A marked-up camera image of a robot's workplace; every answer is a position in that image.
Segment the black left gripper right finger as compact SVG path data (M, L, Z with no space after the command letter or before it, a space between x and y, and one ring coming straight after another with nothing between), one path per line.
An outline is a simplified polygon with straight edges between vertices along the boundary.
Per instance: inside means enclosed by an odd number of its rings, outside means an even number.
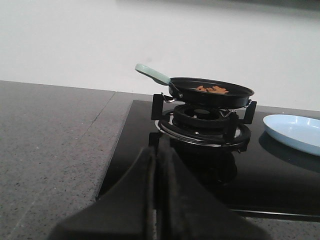
M158 144L163 240L269 240L262 228L229 210L192 175L168 139Z

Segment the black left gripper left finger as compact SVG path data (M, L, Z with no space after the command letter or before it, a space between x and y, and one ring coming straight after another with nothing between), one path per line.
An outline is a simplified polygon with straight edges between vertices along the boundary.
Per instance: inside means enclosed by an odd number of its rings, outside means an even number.
M59 222L51 240L151 240L155 151L141 150L129 170L99 200Z

